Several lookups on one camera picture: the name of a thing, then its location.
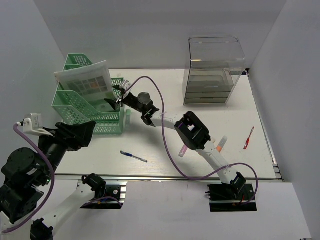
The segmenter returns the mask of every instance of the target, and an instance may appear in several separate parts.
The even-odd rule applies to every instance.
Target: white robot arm
[[[32,113],[14,126],[15,131],[19,125],[23,125],[25,133],[39,136],[38,146],[33,146],[38,153],[30,148],[19,148],[1,169],[5,181],[0,187],[0,239],[52,240],[76,210],[106,193],[106,183],[100,176],[94,173],[82,176],[82,184],[70,197],[44,218],[32,222],[32,216],[38,211],[37,203],[44,195],[37,187],[54,181],[49,165],[55,172],[67,151],[87,147],[96,123],[67,125],[58,122],[55,125],[57,129],[49,129],[43,128],[40,114]],[[29,141],[27,136],[17,131]]]
[[[164,113],[163,116],[160,110],[154,106],[149,93],[141,92],[136,97],[130,92],[131,86],[129,81],[124,80],[120,86],[114,87],[121,91],[122,95],[115,101],[105,100],[114,109],[119,105],[125,104],[142,113],[141,119],[148,126],[161,127],[163,117],[163,126],[176,130],[183,143],[189,149],[198,152],[214,170],[229,166],[228,162],[211,142],[209,130],[193,112],[188,111],[183,117],[170,113]],[[236,195],[246,184],[246,179],[231,166],[222,169],[217,174],[221,182],[226,187],[230,187]]]
[[[172,130],[175,129],[176,122],[179,121],[181,117],[177,114],[164,114],[164,127]],[[151,118],[151,121],[155,127],[162,126],[162,114],[156,113]],[[229,165],[227,160],[217,151],[216,146],[213,144],[212,141],[207,141],[204,145],[204,149],[196,149],[195,150],[200,156],[202,156],[208,164],[214,169],[217,170],[223,166]],[[224,184],[230,184],[237,178],[237,171],[233,167],[228,167],[222,169],[217,173],[220,180]]]

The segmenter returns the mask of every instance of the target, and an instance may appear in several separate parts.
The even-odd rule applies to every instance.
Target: transparent acrylic cover
[[[190,59],[184,103],[226,103],[245,67],[236,37],[189,39]]]

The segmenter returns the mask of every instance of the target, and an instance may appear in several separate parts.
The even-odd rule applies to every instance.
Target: cable
[[[37,212],[39,212],[39,210],[46,204],[46,202],[48,201],[53,189],[54,189],[54,185],[55,185],[55,170],[52,167],[50,161],[48,160],[48,158],[46,157],[46,155],[40,150],[40,148],[30,139],[28,138],[23,132],[18,130],[18,127],[21,126],[20,122],[17,122],[14,126],[13,126],[13,130],[20,136],[22,137],[28,144],[30,144],[34,150],[37,151],[37,153],[40,155],[40,157],[44,160],[44,162],[46,163],[46,165],[48,166],[49,170],[50,170],[50,174],[51,174],[51,184],[50,184],[50,188],[49,191],[47,193],[47,195],[45,196],[43,202],[25,219],[23,220],[21,223],[19,223],[18,225],[8,228],[6,230],[4,230],[2,232],[2,234],[8,234],[11,233],[19,228],[21,228],[24,224],[26,224],[29,220],[32,219],[32,217],[37,214]]]
[[[118,199],[116,199],[116,198],[114,198],[112,196],[105,196],[105,197],[100,197],[100,198],[91,200],[91,201],[87,202],[86,204],[84,204],[82,207],[85,207],[85,206],[88,206],[90,204],[93,204],[94,202],[98,202],[98,201],[102,201],[102,200],[108,200],[108,199],[112,199],[113,201],[116,201],[120,205],[120,207],[122,207],[122,203],[119,202]]]
[[[245,195],[243,194],[242,195],[242,199],[241,199],[241,201],[239,202],[239,204],[242,204],[242,202],[245,200]]]
[[[175,161],[173,160],[173,158],[172,158],[172,156],[171,156],[171,154],[170,154],[170,152],[169,152],[169,149],[168,149],[168,145],[167,145],[167,141],[166,141],[166,136],[165,136],[165,116],[164,116],[164,115],[165,115],[165,114],[164,114],[164,113],[165,113],[165,101],[164,101],[164,98],[163,98],[163,96],[162,96],[162,94],[161,94],[161,92],[160,92],[160,89],[158,88],[158,86],[157,86],[157,84],[155,83],[155,81],[153,81],[153,80],[152,80],[150,77],[148,77],[148,76],[141,76],[141,77],[139,77],[137,80],[134,81],[134,83],[125,91],[125,93],[128,92],[140,79],[143,79],[143,78],[149,79],[149,80],[153,83],[153,85],[155,86],[155,88],[157,89],[157,91],[158,91],[158,93],[159,93],[159,95],[160,95],[161,102],[162,102],[161,129],[162,129],[163,143],[164,143],[165,151],[166,151],[166,153],[167,153],[167,155],[168,155],[171,163],[172,163],[173,166],[175,167],[175,169],[176,169],[183,177],[185,177],[186,179],[192,180],[192,181],[198,181],[198,180],[205,180],[205,179],[209,178],[210,176],[216,174],[217,172],[219,172],[219,171],[221,171],[221,170],[223,170],[223,169],[225,169],[225,168],[228,168],[228,167],[232,167],[232,166],[236,166],[236,165],[244,165],[244,166],[247,166],[247,167],[250,168],[250,169],[253,171],[253,173],[254,173],[256,185],[255,185],[255,191],[254,191],[254,193],[253,193],[253,196],[252,196],[248,201],[242,203],[241,205],[246,205],[246,204],[250,203],[250,202],[255,198],[255,196],[256,196],[256,194],[257,194],[257,192],[258,192],[258,176],[257,176],[256,171],[255,171],[250,165],[248,165],[248,164],[246,164],[246,163],[237,162],[237,163],[229,164],[229,165],[227,165],[227,166],[220,167],[220,168],[218,168],[217,170],[215,170],[214,172],[212,172],[212,173],[210,173],[210,174],[208,174],[208,175],[206,175],[206,176],[203,176],[203,177],[190,177],[190,176],[185,175],[185,174],[179,169],[179,167],[177,166],[177,164],[176,164]]]

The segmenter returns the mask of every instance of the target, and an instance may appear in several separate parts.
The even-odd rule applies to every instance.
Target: white wall
[[[288,0],[250,78],[281,173],[320,240],[320,1]]]
[[[188,38],[239,37],[250,67],[286,0],[34,0],[66,57],[118,69],[181,69]]]
[[[44,124],[59,120],[51,107],[54,72],[64,58],[32,0],[0,1],[0,168],[18,148],[29,147],[12,130],[27,113],[42,113]],[[4,176],[0,174],[0,184]]]

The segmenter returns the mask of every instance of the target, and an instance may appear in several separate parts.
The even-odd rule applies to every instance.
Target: black bracket
[[[122,94],[125,94],[122,88],[119,86],[113,86],[114,89],[120,90]],[[154,106],[154,102],[151,100],[150,94],[147,92],[139,93],[138,97],[134,96],[131,92],[128,94],[126,98],[118,100],[104,99],[107,103],[109,103],[114,110],[116,110],[119,104],[127,105],[128,107],[142,113],[141,119],[147,126],[153,126],[154,124],[151,121],[153,115],[159,111],[158,108]]]
[[[95,198],[113,197],[120,201],[121,198],[121,185],[104,185],[103,191],[95,192]],[[92,204],[82,206],[82,209],[121,209],[118,203],[111,204],[110,201],[106,200],[102,202],[93,202]]]
[[[95,173],[91,173],[89,176],[83,175],[81,180],[83,184],[88,184],[93,192],[104,189],[106,185],[105,180]]]
[[[211,140],[208,128],[192,112],[188,111],[174,125],[183,143],[191,150],[205,149],[205,144]]]
[[[254,195],[252,184],[245,184],[239,194],[226,184],[211,184],[208,185],[208,194],[210,199],[210,212],[255,212],[257,205],[254,201],[248,204],[247,202]]]
[[[30,239],[31,240],[53,240],[53,227],[47,227],[43,223],[44,219],[38,219],[34,221],[31,225],[31,234]]]

